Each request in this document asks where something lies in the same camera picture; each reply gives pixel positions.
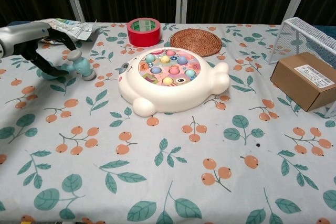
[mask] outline robotic arm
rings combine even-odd
[[[64,43],[69,50],[76,50],[67,34],[52,29],[48,23],[31,22],[0,28],[0,60],[11,55],[22,55],[48,75],[60,77],[68,74],[66,70],[52,67],[36,52],[37,44],[42,39],[56,40]]]

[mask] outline white label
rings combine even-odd
[[[335,84],[332,80],[325,77],[323,74],[321,74],[319,71],[312,68],[308,64],[296,67],[294,69],[302,74],[304,77],[306,77],[308,80],[310,80],[312,83],[314,83],[320,89]]]

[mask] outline white seal-shaped toy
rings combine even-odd
[[[117,70],[119,91],[139,116],[189,110],[230,84],[227,63],[212,68],[195,53],[173,47],[148,50]]]

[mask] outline toy eye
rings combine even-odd
[[[178,82],[178,83],[183,83],[183,82],[185,82],[185,79],[184,79],[184,78],[178,78],[178,79],[177,79],[177,82]]]

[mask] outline floral tablecloth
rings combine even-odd
[[[181,113],[137,116],[118,71],[146,48],[125,24],[77,43],[97,78],[47,81],[21,56],[0,64],[0,220],[85,223],[335,223],[335,120],[303,111],[269,80],[280,26],[162,24],[162,40],[209,30],[229,89]],[[276,48],[284,54],[287,48]],[[40,44],[54,65],[64,45]]]

